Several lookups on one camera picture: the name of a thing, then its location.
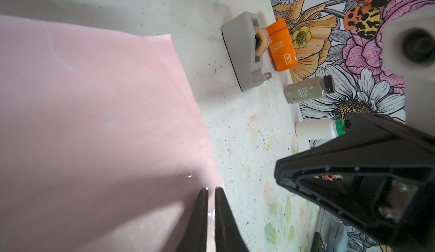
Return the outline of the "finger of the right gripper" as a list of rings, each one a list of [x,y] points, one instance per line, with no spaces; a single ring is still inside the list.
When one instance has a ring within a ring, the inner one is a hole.
[[[344,135],[294,155],[292,167],[318,174],[434,177],[435,139],[386,116],[352,113]]]
[[[435,246],[435,168],[411,163],[333,163],[287,157],[276,183],[393,249]]]

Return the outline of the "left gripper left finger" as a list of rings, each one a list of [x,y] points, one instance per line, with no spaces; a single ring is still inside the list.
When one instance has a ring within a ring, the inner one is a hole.
[[[201,189],[192,210],[186,231],[176,252],[205,252],[208,228],[208,190]]]

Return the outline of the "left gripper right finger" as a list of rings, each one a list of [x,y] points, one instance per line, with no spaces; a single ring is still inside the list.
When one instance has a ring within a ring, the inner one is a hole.
[[[215,189],[215,245],[217,252],[248,252],[222,187]]]

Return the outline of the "purple wrapping paper sheet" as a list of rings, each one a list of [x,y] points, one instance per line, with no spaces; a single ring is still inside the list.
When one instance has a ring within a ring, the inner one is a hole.
[[[1,17],[3,252],[172,252],[222,183],[170,35]]]

